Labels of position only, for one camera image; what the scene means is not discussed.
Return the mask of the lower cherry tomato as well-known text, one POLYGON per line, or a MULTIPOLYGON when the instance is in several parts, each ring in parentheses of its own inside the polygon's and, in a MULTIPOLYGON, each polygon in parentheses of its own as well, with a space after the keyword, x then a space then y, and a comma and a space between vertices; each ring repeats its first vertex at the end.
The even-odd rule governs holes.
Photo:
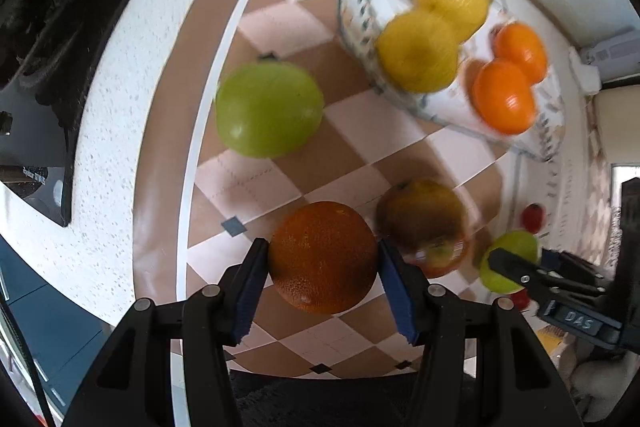
POLYGON ((514 304, 514 307, 521 312, 527 310, 530 306, 530 303, 532 302, 532 299, 529 298, 526 288, 522 288, 520 291, 511 294, 509 298, 514 304))

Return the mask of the grey spray can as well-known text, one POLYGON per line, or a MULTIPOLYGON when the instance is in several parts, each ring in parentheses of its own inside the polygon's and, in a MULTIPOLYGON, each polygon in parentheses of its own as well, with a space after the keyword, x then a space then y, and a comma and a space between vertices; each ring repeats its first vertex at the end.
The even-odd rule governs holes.
POLYGON ((597 67, 603 82, 638 75, 640 31, 628 31, 591 46, 585 46, 580 49, 579 55, 585 64, 597 67))

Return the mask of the dark red apple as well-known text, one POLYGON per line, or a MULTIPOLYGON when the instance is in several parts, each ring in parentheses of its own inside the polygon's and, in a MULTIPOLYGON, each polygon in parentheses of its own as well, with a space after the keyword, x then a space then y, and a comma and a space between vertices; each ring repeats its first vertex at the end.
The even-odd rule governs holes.
POLYGON ((470 219, 460 198, 428 178, 392 186, 376 205, 375 228, 429 279, 457 269, 471 248, 470 219))

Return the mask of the oval decorated ceramic plate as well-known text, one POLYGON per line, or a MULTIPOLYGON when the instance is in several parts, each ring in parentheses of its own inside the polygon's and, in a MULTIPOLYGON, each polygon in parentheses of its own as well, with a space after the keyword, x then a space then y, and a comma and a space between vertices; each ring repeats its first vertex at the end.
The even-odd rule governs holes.
POLYGON ((338 33, 374 87, 408 113, 539 161, 565 133, 541 38, 494 0, 337 0, 338 33))

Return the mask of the dark reddish orange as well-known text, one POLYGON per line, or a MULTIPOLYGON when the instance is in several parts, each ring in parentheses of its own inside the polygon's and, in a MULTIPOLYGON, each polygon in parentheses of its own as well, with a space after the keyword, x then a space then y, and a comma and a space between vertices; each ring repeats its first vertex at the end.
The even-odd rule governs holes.
POLYGON ((296 209, 273 232, 269 273, 296 309, 337 314, 367 296, 376 277, 378 244, 367 222, 339 202, 296 209))

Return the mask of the green apple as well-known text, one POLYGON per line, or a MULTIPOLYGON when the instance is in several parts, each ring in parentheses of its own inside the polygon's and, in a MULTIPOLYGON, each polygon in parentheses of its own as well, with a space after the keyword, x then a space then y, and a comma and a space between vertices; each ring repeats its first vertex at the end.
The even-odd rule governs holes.
POLYGON ((257 61, 235 69, 219 86, 216 128, 236 153, 277 158, 309 141, 320 127, 323 109, 323 94, 306 70, 257 61))
POLYGON ((536 265, 539 259, 539 246, 538 239, 535 235, 530 234, 524 230, 514 230, 506 232, 494 240, 480 262, 480 281, 483 285, 492 293, 499 295, 511 295, 520 291, 523 286, 514 282, 507 277, 504 277, 500 272, 491 269, 491 259, 494 257, 493 251, 502 249, 503 251, 509 251, 511 257, 508 260, 504 260, 503 256, 499 259, 502 260, 501 266, 503 268, 512 268, 514 263, 512 258, 518 256, 523 260, 536 265))

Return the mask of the cherry tomato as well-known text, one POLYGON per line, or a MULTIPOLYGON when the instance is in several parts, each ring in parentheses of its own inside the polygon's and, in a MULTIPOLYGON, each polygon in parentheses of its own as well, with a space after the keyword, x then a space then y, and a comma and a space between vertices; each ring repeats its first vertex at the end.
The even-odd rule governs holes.
POLYGON ((539 204, 527 205, 521 213, 521 225, 530 234, 539 233, 546 222, 546 210, 539 204))
POLYGON ((532 299, 529 298, 526 288, 522 288, 520 291, 511 294, 509 298, 514 304, 514 307, 521 312, 527 310, 530 306, 530 303, 532 302, 532 299))

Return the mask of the bright orange front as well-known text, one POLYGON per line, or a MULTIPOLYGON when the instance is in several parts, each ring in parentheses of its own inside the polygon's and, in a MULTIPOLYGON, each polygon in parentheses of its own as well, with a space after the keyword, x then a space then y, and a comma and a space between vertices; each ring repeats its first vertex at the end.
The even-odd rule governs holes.
POLYGON ((512 22, 500 27, 492 39, 495 57, 518 66, 531 84, 547 77, 548 56, 541 38, 529 26, 512 22))

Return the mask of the bright orange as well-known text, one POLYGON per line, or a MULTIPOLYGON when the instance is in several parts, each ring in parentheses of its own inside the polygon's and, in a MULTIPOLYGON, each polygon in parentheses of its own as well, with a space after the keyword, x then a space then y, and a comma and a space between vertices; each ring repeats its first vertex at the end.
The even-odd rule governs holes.
POLYGON ((547 77, 548 56, 541 38, 529 26, 512 22, 500 27, 492 39, 495 57, 518 66, 531 84, 547 77))
POLYGON ((522 134, 535 124, 532 87, 511 62, 496 58, 485 64, 472 83, 471 100, 480 118, 502 134, 522 134))

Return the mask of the black gas stove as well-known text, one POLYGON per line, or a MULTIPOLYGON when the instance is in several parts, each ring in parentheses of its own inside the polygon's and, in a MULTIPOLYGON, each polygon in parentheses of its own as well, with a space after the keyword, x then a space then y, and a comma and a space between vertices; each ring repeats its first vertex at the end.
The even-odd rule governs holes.
POLYGON ((61 227, 89 88, 129 1, 1 0, 1 183, 61 227))

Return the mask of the yellow-green speckled citrus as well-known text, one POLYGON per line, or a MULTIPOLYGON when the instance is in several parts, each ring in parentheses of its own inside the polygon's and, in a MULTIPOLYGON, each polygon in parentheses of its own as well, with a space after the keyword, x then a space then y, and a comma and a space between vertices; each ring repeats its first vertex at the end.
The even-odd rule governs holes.
POLYGON ((458 72, 459 43, 438 14, 411 10, 395 16, 375 41, 387 80, 411 93, 434 93, 450 86, 458 72))

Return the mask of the upper cherry tomato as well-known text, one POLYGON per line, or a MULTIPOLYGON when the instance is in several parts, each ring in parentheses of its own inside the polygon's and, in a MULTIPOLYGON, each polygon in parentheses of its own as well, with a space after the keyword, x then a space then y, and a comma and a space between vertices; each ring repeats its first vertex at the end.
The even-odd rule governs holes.
POLYGON ((546 222, 546 210, 539 204, 527 205, 521 213, 521 225, 530 234, 539 233, 546 222))

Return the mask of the white folded cloth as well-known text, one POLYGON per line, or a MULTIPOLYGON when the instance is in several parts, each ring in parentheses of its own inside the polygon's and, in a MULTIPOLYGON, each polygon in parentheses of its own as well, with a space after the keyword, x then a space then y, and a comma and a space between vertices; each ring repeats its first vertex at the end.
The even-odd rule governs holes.
POLYGON ((582 93, 587 96, 597 95, 602 87, 599 69, 585 64, 572 46, 568 50, 568 59, 570 69, 582 93))

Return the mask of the checkered table mat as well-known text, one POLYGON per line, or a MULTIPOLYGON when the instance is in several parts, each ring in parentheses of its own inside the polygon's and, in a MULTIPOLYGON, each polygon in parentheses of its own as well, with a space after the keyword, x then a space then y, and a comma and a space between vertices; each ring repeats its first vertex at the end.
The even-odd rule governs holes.
POLYGON ((606 258, 610 180, 593 110, 570 64, 573 41, 534 0, 496 0, 532 26, 558 75, 566 127, 549 162, 529 159, 393 106, 370 86, 337 33, 337 0, 195 0, 160 75, 134 196, 134 293, 171 303, 216 283, 257 237, 311 202, 334 200, 372 221, 378 199, 408 178, 447 185, 465 205, 471 244, 442 283, 488 301, 477 262, 516 228, 532 202, 546 208, 541 242, 594 263, 606 258), (317 133, 277 159, 243 157, 218 138, 216 83, 263 55, 305 69, 324 96, 317 133))

